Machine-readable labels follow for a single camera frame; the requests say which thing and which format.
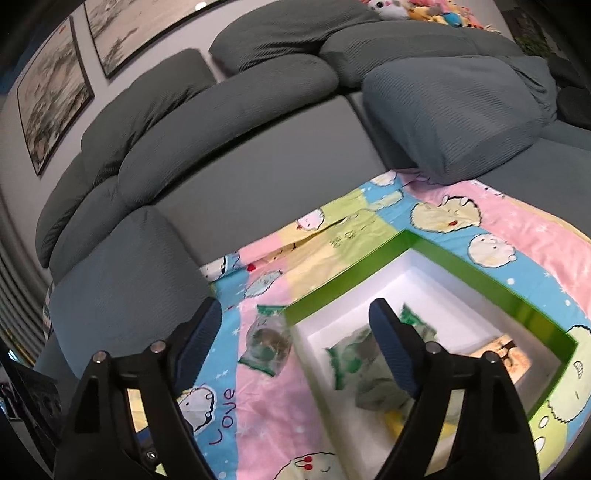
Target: sofa cushion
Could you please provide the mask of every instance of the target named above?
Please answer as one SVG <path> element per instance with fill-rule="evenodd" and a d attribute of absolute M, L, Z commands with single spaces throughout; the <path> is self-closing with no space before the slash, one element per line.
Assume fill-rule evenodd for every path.
<path fill-rule="evenodd" d="M 199 268 L 153 207 L 129 214 L 56 285 L 49 311 L 74 374 L 98 350 L 140 353 L 209 295 Z"/>
<path fill-rule="evenodd" d="M 478 51 L 478 55 L 496 57 L 499 55 L 507 57 L 523 56 L 517 43 L 498 33 L 481 30 L 480 28 L 462 28 L 464 36 L 472 41 Z"/>
<path fill-rule="evenodd" d="M 127 152 L 159 120 L 216 81 L 199 50 L 189 48 L 142 74 L 82 135 L 88 181 L 117 175 Z"/>
<path fill-rule="evenodd" d="M 337 96 L 216 158 L 156 207 L 205 265 L 386 170 L 355 112 Z"/>
<path fill-rule="evenodd" d="M 278 0 L 232 22 L 209 51 L 226 73 L 236 74 L 280 55 L 317 54 L 334 32 L 379 20 L 359 0 Z"/>
<path fill-rule="evenodd" d="M 311 55 L 261 63 L 205 90 L 146 133 L 119 171 L 119 191 L 130 206 L 152 202 L 159 192 L 205 157 L 250 130 L 337 88 L 333 70 Z"/>
<path fill-rule="evenodd" d="M 371 70 L 391 60 L 477 55 L 478 50 L 463 30 L 467 29 L 418 21 L 356 25 L 329 37 L 320 49 L 320 57 L 334 68 L 341 85 L 359 88 Z"/>
<path fill-rule="evenodd" d="M 546 125 L 540 137 L 591 152 L 591 132 L 560 120 Z"/>
<path fill-rule="evenodd" d="M 83 155 L 79 153 L 62 174 L 37 219 L 35 250 L 43 268 L 49 266 L 61 231 L 91 189 L 92 185 L 86 180 Z"/>
<path fill-rule="evenodd" d="M 33 370 L 56 381 L 57 392 L 60 394 L 61 414 L 65 417 L 70 409 L 79 380 L 68 366 L 55 333 L 52 333 L 48 338 Z"/>
<path fill-rule="evenodd" d="M 542 57 L 521 55 L 519 57 L 497 57 L 511 67 L 525 83 L 542 109 L 548 123 L 556 120 L 556 82 L 550 74 L 548 62 Z"/>
<path fill-rule="evenodd" d="M 538 138 L 541 109 L 518 75 L 490 57 L 405 59 L 371 71 L 366 108 L 432 180 L 473 179 Z"/>
<path fill-rule="evenodd" d="M 53 249 L 49 268 L 54 283 L 86 258 L 130 212 L 117 191 L 117 177 L 95 187 L 74 212 Z"/>
<path fill-rule="evenodd" d="M 590 177 L 590 152 L 540 138 L 478 180 L 591 236 Z"/>
<path fill-rule="evenodd" d="M 403 170 L 405 168 L 417 168 L 417 164 L 412 161 L 404 149 L 366 110 L 363 104 L 363 92 L 351 93 L 348 98 L 387 169 Z"/>

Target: plastic bag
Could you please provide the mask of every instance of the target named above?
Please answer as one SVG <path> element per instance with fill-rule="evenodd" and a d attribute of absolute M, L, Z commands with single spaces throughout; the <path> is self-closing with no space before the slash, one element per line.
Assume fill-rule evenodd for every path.
<path fill-rule="evenodd" d="M 283 307 L 258 306 L 256 320 L 246 333 L 246 352 L 238 360 L 254 370 L 274 377 L 287 362 L 291 351 L 291 335 Z"/>

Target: cartoon print blanket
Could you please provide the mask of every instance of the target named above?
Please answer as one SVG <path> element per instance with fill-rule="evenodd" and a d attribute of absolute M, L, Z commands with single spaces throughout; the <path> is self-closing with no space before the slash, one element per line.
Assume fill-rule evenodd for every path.
<path fill-rule="evenodd" d="M 530 422 L 541 470 L 574 440 L 591 408 L 591 241 L 477 181 L 443 187 L 391 171 L 203 267 L 224 310 L 222 327 L 179 402 L 218 478 L 344 478 L 294 352 L 275 378 L 237 360 L 257 304 L 303 297 L 403 229 L 472 262 L 577 340 L 565 375 Z"/>

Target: wall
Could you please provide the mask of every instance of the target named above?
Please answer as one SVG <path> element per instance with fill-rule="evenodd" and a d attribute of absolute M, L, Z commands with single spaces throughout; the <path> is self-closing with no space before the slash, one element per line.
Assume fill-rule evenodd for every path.
<path fill-rule="evenodd" d="M 76 37 L 95 98 L 72 125 L 41 177 L 35 175 L 31 165 L 18 112 L 17 86 L 28 66 L 23 70 L 6 96 L 0 111 L 0 191 L 26 250 L 47 280 L 50 279 L 49 272 L 41 268 L 35 254 L 37 219 L 61 174 L 72 158 L 80 152 L 82 134 L 96 115 L 139 75 L 188 47 L 201 50 L 218 80 L 223 79 L 223 75 L 213 64 L 208 53 L 213 39 L 241 15 L 271 1 L 235 0 L 182 24 L 136 57 L 111 81 L 105 79 L 103 75 L 84 8 L 75 10 L 73 18 Z"/>
<path fill-rule="evenodd" d="M 468 7 L 478 19 L 478 21 L 487 26 L 488 24 L 495 27 L 504 36 L 513 40 L 513 36 L 503 19 L 503 15 L 499 11 L 499 7 L 510 4 L 508 0 L 455 0 L 459 5 Z"/>

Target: picture frame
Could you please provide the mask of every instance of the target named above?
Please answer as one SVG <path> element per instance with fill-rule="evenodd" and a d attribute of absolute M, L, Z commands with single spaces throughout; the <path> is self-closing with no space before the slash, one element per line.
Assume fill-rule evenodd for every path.
<path fill-rule="evenodd" d="M 179 25 L 232 0 L 86 0 L 90 35 L 111 79 Z"/>
<path fill-rule="evenodd" d="M 37 176 L 93 98 L 70 16 L 39 49 L 17 87 L 22 133 Z"/>

